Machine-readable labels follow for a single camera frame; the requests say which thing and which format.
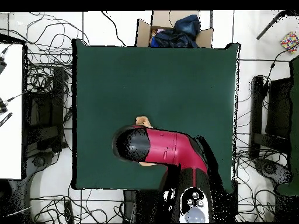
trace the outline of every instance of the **floor tile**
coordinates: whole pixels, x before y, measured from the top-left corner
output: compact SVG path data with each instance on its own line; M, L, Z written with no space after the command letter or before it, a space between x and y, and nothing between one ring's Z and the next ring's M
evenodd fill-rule
M151 10L147 11L108 11L107 15L115 22L119 39L126 46L135 45L137 19L151 23ZM101 11L84 12L84 32L92 46L122 46L116 37L113 23Z
M9 28L11 30L19 32L24 37L26 37L27 33L27 39L31 42L36 42L37 44L44 44L53 47L61 46L62 48L71 48L71 40L68 37L70 37L71 39L77 37L82 38L81 31L78 31L76 28L72 27L69 24L59 24L65 23L65 21L67 21L78 29L82 30L82 12L45 12L45 17L42 20L33 23L27 32L27 25L39 20L42 17L35 15L27 12L11 13L9 15ZM18 36L17 34L12 34L12 36L20 38L20 36ZM29 44L28 46L29 49L31 49L34 53L39 52L39 49L35 45ZM44 50L47 48L43 45L39 45L39 47Z
M199 11L200 29L205 30L210 28L211 12L210 10Z
M64 149L56 164L38 172L32 181L31 198L68 195L68 187L72 178L72 153Z
M238 177L237 180L239 181L239 203L240 204L252 204L253 205L253 197L259 190L270 190L273 191L273 186L267 178L264 178L263 176L257 174L256 170L250 166L248 166L246 163L241 164L240 168L238 170ZM256 203L266 205L267 203L270 203L274 205L274 196L271 195L269 192L260 192L256 196ZM239 211L249 211L253 209L253 206L239 206ZM251 218L252 215L250 214L241 214L244 218ZM267 221L272 221L273 216L266 215Z
M7 14L0 13L0 29L8 29L8 16ZM8 35L8 32L5 30L0 30L1 34Z
M47 224L52 224L53 221L52 218L55 220L55 224L59 224L59 221L57 220L58 215L54 212L54 210L58 209L58 213L64 213L64 202L63 201L55 201L56 207L53 201L51 200L31 200L31 213L32 213L32 219L36 222L47 222ZM59 220L61 223L65 224L67 221L65 220L64 216L60 216Z
M277 10L236 10L234 19L234 42L241 44L240 58L274 60L286 49L280 44L282 39L293 31L299 36L299 17L283 17L275 23L259 40L257 36L277 15ZM288 51L278 60L291 60L298 55Z
M70 190L70 196L74 200L80 200L80 190ZM107 189L85 189L82 190L83 200L123 200L123 190L107 190Z
M213 40L212 48L225 48L232 43L233 10L213 11Z
M82 206L85 207L90 212L94 211L94 212L92 212L92 215L100 223L106 223L107 219L110 220L113 216L116 215L113 210L113 207L115 208L116 212L120 215L119 209L116 208L116 207L120 206L120 202L91 201L91 202L87 202L87 206L86 206L86 201L85 201L85 202L82 202ZM74 204L72 204L72 207L73 207L74 216L80 217L81 207L74 205ZM81 223L97 223L93 217L91 217L84 211L84 209L82 209L81 217L82 217ZM123 220L121 217L115 216L109 223L122 223L122 221Z

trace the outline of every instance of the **small object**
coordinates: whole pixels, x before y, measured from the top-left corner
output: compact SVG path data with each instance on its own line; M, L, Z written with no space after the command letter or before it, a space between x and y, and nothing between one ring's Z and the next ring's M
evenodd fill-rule
M3 120L1 120L0 127L3 126L4 123L7 122L11 116L12 116L12 113L9 113Z
M6 62L4 61L4 57L0 56L0 74L4 71L5 67L7 66Z
M197 205L198 205L199 207L203 207L203 202L202 202L202 200L198 200Z
M158 43L156 42L155 37L151 38L150 45L151 45L151 47L159 47Z
M193 204L194 204L194 203L193 203L193 200L192 200L192 199L189 199L189 200L187 201L187 204L188 204L189 206L193 205Z
M0 115L7 112L6 104L0 98Z
M285 36L285 38L281 41L281 45L286 48L289 49L291 47L293 47L294 45L296 45L299 42L298 37L296 36L296 34L294 34L292 31ZM294 47L292 49L289 50L290 53L295 53L297 51L297 47Z
M199 198L199 194L195 191L194 193L192 193L192 197L195 199Z
M70 107L68 110L68 113L65 115L64 119L63 119L63 123L67 122L68 120L70 120L72 117L72 108Z
M46 163L46 160L42 156L36 156L35 159L33 160L33 164L36 167L43 167L45 163Z
M64 216L67 224L75 224L74 213L72 211L72 201L70 200L64 202Z
M160 33L161 31L165 31L165 29L158 29L157 34Z
M281 164L268 159L255 159L253 162L256 171L271 180L274 186L291 181L291 173Z
M151 37L155 37L156 34L157 34L157 31L156 30L152 30Z

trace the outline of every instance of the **black device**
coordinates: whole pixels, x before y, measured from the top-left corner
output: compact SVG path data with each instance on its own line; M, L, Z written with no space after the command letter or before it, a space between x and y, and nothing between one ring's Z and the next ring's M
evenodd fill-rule
M29 111L26 113L26 123L28 131L27 144L37 143L37 150L44 151L51 148L54 153L61 152L65 146L63 138L63 107L65 79L64 68L55 67L53 69L53 89L50 93L27 93Z
M67 200L64 202L64 214L65 214L65 220L67 221L67 224L75 224L71 200Z
M269 103L267 107L266 133L262 134L262 110L265 98L264 79L255 76L252 79L251 127L249 136L249 157L259 157L260 146L275 149L286 155L290 154L289 116L291 111L290 90L293 85L291 78L271 81L269 86Z
M7 112L6 104L0 98L0 115Z
M5 67L7 66L6 62L4 61L4 57L0 56L0 74L4 71Z
M68 113L64 116L63 123L69 121L72 117L72 107L69 108Z
M291 181L291 173L281 164L268 159L255 159L256 171L271 180L273 186Z

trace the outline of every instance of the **black cable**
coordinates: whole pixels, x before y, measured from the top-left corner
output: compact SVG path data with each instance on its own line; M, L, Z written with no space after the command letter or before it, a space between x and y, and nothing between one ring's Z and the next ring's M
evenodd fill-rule
M256 194L255 194L254 201L253 201L253 203L255 204L255 207L256 207L256 201L257 201L256 196L257 196L259 193L261 193L262 191L267 191L268 193L271 193L272 195L274 195L276 199L279 199L279 197L277 197L277 195L276 195L274 192L269 191L269 190L267 190L267 189L262 189L262 190L257 191ZM261 218L261 220L262 220L263 222L267 222L266 220L264 220L264 219L262 218L262 216L260 215L259 212L258 212L258 215L259 215L259 217Z
M271 71L272 71L272 69L273 69L274 66L275 66L275 62L276 62L278 56L279 56L280 54L282 54L282 53L285 53L285 52L287 52L287 51L290 51L291 49L293 49L294 47L296 47L296 46L298 46L298 45L299 45L299 42L297 42L296 44L294 44L292 47L288 48L287 50L282 51L282 52L280 52L280 53L277 54L277 56L275 57L273 63L271 64L271 68L270 68L270 72L269 72L268 78L270 78Z
M71 199L70 197L68 197L68 196L64 196L64 195L53 195L53 196L51 196L51 197L62 197L62 198L61 198L61 199L49 199L49 198L50 198L49 196L45 196L45 197L39 197L39 198L32 198L32 199L30 199L31 201L32 201L32 200L42 200L42 199L44 199L44 200L50 200L50 202L48 203L48 205L46 205L46 206L41 210L41 212L40 212L38 215L41 215L41 214L44 214L44 213L48 213L46 210L44 211L44 209L46 209L47 207L49 208L50 206L53 206L53 205L57 204L58 202L65 201L65 200L70 200L70 201L73 202L75 205L77 205L77 206L80 207L80 205L76 204L75 201L72 200L72 199ZM121 208L121 206L124 204L124 201L118 201L118 202L121 202L121 205L120 205L120 207L115 206L115 207L114 207L114 212L115 212L115 208L118 208L118 209L119 209L119 208ZM55 208L56 208L56 210L52 209L51 211L56 211L56 213L58 213L58 216L65 216L64 213L59 212L57 206L56 206ZM105 222L107 223L107 222L109 222L109 221L111 220L111 219L108 220L108 218L107 218L107 214L106 214L102 209L94 209L94 210L92 210L92 211L86 210L84 207L82 207L82 209L83 209L85 212L83 212L82 214L79 214L79 215L75 215L75 216L74 216L75 219L80 220L80 217L79 217L80 215L82 216L82 215L88 214L88 216L86 216L85 218L82 218L82 220L84 220L84 219L86 219L87 217L89 217L93 212L97 212L97 211L99 211L99 212L104 213L104 215L105 215L105 217L106 217L106 220L104 221L104 223L105 223ZM120 211L120 212L117 212L117 215L115 215L114 217L119 216L119 217L122 218L122 216L119 215L119 213L121 214L122 212L121 212L121 211ZM45 221L45 222L50 222L50 221L54 222L54 221L56 221L56 220L57 220L57 219L54 219L54 218L53 218L53 220L47 220L47 221Z
M80 191L80 224L82 223L82 190Z
M116 25L115 25L115 22L112 21L111 18L109 18L108 15L106 15L103 11L101 11L101 13L102 13L104 16L106 16L106 17L113 23L113 25L114 25L114 27L115 27L115 31L116 31L116 37L117 37L117 39L118 39L120 42L123 43L123 41L119 38L119 35L117 34L117 27L116 27Z
M93 190L93 189L91 189L91 191L90 191L90 193L89 193L89 196L88 196L88 198L87 198L87 200L86 200L86 208L87 208L88 211L90 211L90 210L88 209L87 203L88 203L89 198L91 197L91 192L92 192L92 190Z
M64 136L65 143L68 145L68 149L72 152L72 149L69 147L69 144L67 142L67 138L65 137L65 132L63 132L63 136Z
M7 50L8 50L8 48L10 47L10 46L12 46L13 44L10 44L10 45L8 45L1 53L0 53L0 55L1 54L5 54L6 52L7 52Z
M48 215L50 215L50 214L49 214L49 211L53 211L53 212L55 212L55 213L57 214L57 218L54 219L53 217L51 217L51 221L53 222L53 224L54 224L55 221L58 221L59 224L61 224L59 217L61 217L61 216L65 216L65 213L61 213L61 212L59 212L59 210L58 210L58 208L57 208L57 203L58 203L58 202L61 202L61 201L65 202L65 200L71 201L73 204L75 204L76 206L80 207L80 210L81 210L81 211L84 210L85 212L80 213L81 216L82 216L83 214L88 214L88 216L91 216L91 217L93 218L93 220L94 220L96 223L100 223L100 222L98 222L98 221L96 220L96 218L92 215L93 212L95 212L95 211L100 211L100 212L104 213L104 215L106 216L106 221L105 221L105 222L107 222L107 214L106 214L106 212L103 211L102 209L97 209L97 210L94 210L94 211L89 211L89 210L87 210L84 206L77 204L74 200L72 200L72 199L71 199L70 197L68 197L68 196L64 196L64 195L56 195L56 196L53 196L53 197L62 197L62 198L60 198L60 199L52 199L52 200L49 202L49 204L48 204L47 206L45 206L45 207L44 207L44 208L43 208L43 209L42 209L42 210L41 210L41 211L34 217L34 222L37 222L37 220L38 220L38 218L40 217L40 215L42 215L42 214L44 214L44 213L47 213ZM51 206L55 206L56 209L49 209L49 207L51 207Z
M122 211L121 211L121 207L123 206L124 203L125 203L125 202L122 202L122 203L120 204L120 206L114 206L114 207L113 207L113 210L114 210L114 212L115 212L115 215L112 216L112 217L107 221L107 223L109 223L112 219L114 219L114 218L117 217L117 216L120 217L120 218L122 218L122 219L125 220L125 221L130 222L130 220L127 219L127 218L124 216L124 214L122 213Z
M238 103L246 102L247 100L250 99L250 97L251 97L251 95L252 95L252 92L251 92L252 82L253 82L253 79L252 79L251 82L248 84L248 89L249 89L249 91L250 91L250 95L249 95L248 98L245 99L245 100L240 100L240 101L238 100Z
M43 32L41 33L40 37L39 37L35 42L33 42L33 44L36 44L36 43L40 40L40 38L42 37L42 35L44 34L44 32L47 30L48 27L50 27L50 26L54 26L54 25L62 25L63 27L64 27L64 25L70 25L71 27L77 29L78 32L81 32L81 33L82 33L82 30L78 29L77 27L75 27L75 26L74 26L73 24L71 24L70 22L68 22L68 21L66 21L66 20L64 20L64 19L57 19L56 17L51 16L51 15L45 15L45 14L43 13L43 14L42 14L42 17L41 17L39 20L35 20L35 21L33 21L33 22L31 22L31 23L28 24L28 26L27 26L27 32L26 32L26 39L27 39L27 36L28 36L29 27L30 27L31 25L33 25L33 24L35 24L35 23L37 23L37 22L39 22L39 21L41 21L41 20L52 20L52 19L46 19L46 18L44 18L45 16L52 17L52 18L54 18L54 20L58 21L59 23L48 24L48 25L44 28L44 30L43 30ZM83 34L84 34L84 36L86 37L86 40L87 40L87 42L88 42L88 44L89 44L89 39L88 39L88 37L86 36L85 33L83 33Z
M169 14L168 14L168 20L171 23L171 10L169 11Z
M12 100L14 100L15 98L17 98L17 97L19 97L19 96L21 96L21 95L24 95L25 93L28 93L28 92L24 92L24 93L21 93L21 94L15 96L15 97L12 97L12 98L10 98L10 99L4 101L4 103L6 103L6 102L9 103L9 102L11 102Z

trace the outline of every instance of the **wire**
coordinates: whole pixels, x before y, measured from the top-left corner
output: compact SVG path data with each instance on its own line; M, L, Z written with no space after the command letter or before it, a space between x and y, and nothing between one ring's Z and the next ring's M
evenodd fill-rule
M290 51L291 49L295 48L295 47L298 46L298 45L299 45L299 42L297 42L296 44L294 44L292 47L288 48L287 50L282 51L282 52L280 52L280 53L277 54L277 56L275 57L273 63L271 64L271 68L270 68L270 72L269 72L268 78L269 78L270 75L271 75L271 71L272 71L272 69L273 69L274 66L275 66L275 62L276 62L278 56L281 55L282 53L285 53L285 52L287 52L287 51Z
M171 23L171 10L169 11L169 14L168 14L168 20Z
M8 50L8 48L10 47L10 46L12 46L13 44L10 44L10 45L8 45L1 53L0 53L0 55L4 55L6 52L7 52L7 50Z
M27 210L30 209L31 207L32 207L32 206L30 206L30 207L28 207L28 208L26 208L26 209L23 209L23 210L21 210L21 211L17 211L17 212L15 212L15 213L9 214L9 215L4 216L4 217L8 217L8 216L12 216L12 215L16 215L16 214L21 213L21 212L23 212L23 211L27 211Z
M268 193L271 193L272 195L274 195L276 199L280 199L280 198L277 197L277 195L276 195L274 192L272 192L272 191L269 191L269 190L267 190L267 189L259 190L259 191L255 194L254 201L253 201L253 203L255 204L255 207L256 207L256 201L257 201L256 197L257 197L258 194L261 193L262 191L267 191ZM267 222L266 220L264 220L264 219L262 218L262 216L260 215L259 211L257 211L257 213L258 213L259 217L261 218L261 220L262 220L263 222Z
M109 18L108 15L106 15L103 11L101 11L101 13L102 13L104 16L106 16L106 17L113 23L113 25L114 25L114 27L115 27L115 31L116 31L116 37L117 37L117 39L118 39L120 42L123 43L123 41L119 38L119 35L117 34L117 27L116 27L116 25L115 25L115 22L112 21L111 18Z
M65 137L65 132L63 132L63 136L64 136L65 143L68 145L68 149L72 152L72 149L69 147L69 144L67 142L67 138Z
M114 206L114 207L113 207L113 210L114 210L114 212L115 212L115 215L112 216L112 217L107 221L107 223L109 223L112 219L114 219L114 218L117 217L117 216L120 217L120 218L122 218L124 221L128 221L128 222L130 222L130 220L127 219L127 218L123 215L123 213L122 213L122 211L121 211L121 207L123 206L124 203L125 203L125 202L122 202L122 203L120 204L120 206Z
M88 211L90 211L90 210L88 209L87 203L88 203L89 198L91 197L91 192L92 192L92 190L93 190L93 189L91 189L91 191L90 191L90 193L89 193L89 196L88 196L88 198L87 198L87 200L86 200L86 208L87 208Z
M62 197L60 199L52 199L47 206L45 206L43 209L41 209L41 211L34 217L34 222L39 222L39 217L42 215L42 214L47 214L51 220L47 220L45 222L42 222L42 223L46 223L46 222L52 222L52 224L55 224L56 221L58 221L59 224L62 224L62 222L60 221L60 217L63 216L65 217L65 213L64 212L60 212L59 209L57 208L57 203L61 203L61 202L65 202L65 201L71 201L73 204L75 204L76 206L80 207L80 210L84 210L85 212L83 213L80 213L80 216L84 215L84 214L88 214L88 216L91 216L92 219L96 222L96 223L101 223L101 222L98 222L96 220L96 218L93 216L93 212L96 212L96 211L99 211L101 213L103 213L106 217L106 220L104 221L107 222L107 214L105 211L103 211L102 209L96 209L96 210L93 210L93 211L89 211L88 209L86 209L84 206L82 205L79 205L77 204L74 200L72 200L69 196L64 196L64 195L56 195L56 196L53 196L53 197ZM51 216L50 212L54 212L56 214L56 218L54 219L53 216ZM77 216L74 216L74 218L76 218L77 220L82 220L81 217L78 217Z
M21 96L21 95L23 95L23 94L25 94L25 93L28 93L28 92L24 92L24 93L21 93L21 94L15 96L15 97L10 98L10 99L6 100L6 101L4 102L4 104L7 106L9 102L11 102L11 101L14 100L15 98L17 98L17 97L19 97L19 96Z

